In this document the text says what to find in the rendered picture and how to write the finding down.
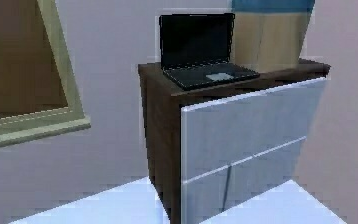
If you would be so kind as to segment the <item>cream framed window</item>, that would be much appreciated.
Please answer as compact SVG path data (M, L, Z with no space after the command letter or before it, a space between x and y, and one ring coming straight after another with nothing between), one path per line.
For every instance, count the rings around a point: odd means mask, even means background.
M0 0L0 147L90 127L56 0Z

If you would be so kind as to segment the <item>black laptop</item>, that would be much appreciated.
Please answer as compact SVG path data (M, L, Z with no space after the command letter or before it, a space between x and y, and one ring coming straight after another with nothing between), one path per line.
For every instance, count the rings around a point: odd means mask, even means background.
M257 78L257 72L230 62L234 18L233 13L161 15L164 74L185 91Z

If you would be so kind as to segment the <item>brown chest of drawers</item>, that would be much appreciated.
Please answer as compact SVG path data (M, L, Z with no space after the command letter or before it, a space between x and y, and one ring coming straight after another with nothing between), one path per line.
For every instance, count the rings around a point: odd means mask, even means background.
M138 67L148 170L169 224L201 224L292 178L327 64L192 91Z

